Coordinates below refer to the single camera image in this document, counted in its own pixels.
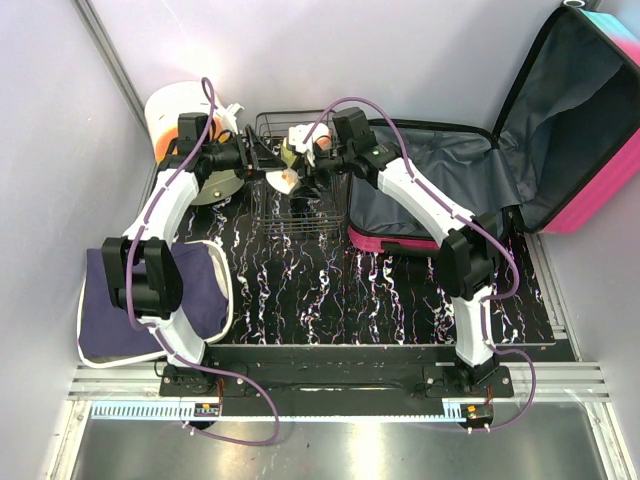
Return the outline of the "pink teal cartoon suitcase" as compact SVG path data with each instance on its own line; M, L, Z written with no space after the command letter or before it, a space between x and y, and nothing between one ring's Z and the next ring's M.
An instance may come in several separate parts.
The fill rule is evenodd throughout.
M542 26L491 130L371 121L476 214L572 233L639 169L639 41L615 16L562 6Z

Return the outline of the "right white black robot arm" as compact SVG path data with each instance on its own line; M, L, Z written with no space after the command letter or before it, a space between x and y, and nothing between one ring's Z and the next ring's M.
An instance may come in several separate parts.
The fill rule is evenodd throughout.
M486 389L499 361L487 324L500 242L492 217L477 217L430 182L413 164L402 136L381 143L358 107L332 116L335 151L316 145L320 124L307 127L297 149L312 173L350 172L396 201L438 245L434 278L451 300L456 326L454 365L446 379L466 396Z

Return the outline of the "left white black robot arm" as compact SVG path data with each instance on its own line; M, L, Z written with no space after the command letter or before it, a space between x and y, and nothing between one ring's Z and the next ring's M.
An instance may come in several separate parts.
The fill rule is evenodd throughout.
M112 305L126 312L135 330L148 331L171 364L185 367L181 384L196 396L214 388L216 372L202 363L206 343L182 307L184 284L171 252L174 235L212 173L229 170L255 180L286 167L251 127L225 142L213 138L212 128L210 114L179 115L177 136L142 213L124 234L107 238L101 247Z

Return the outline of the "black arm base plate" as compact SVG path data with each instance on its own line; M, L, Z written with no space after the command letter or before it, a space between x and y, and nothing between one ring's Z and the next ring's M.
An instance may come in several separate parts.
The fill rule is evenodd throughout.
M264 389L405 391L430 398L514 396L509 369L493 356L475 369L452 346L213 346L204 365L250 377Z

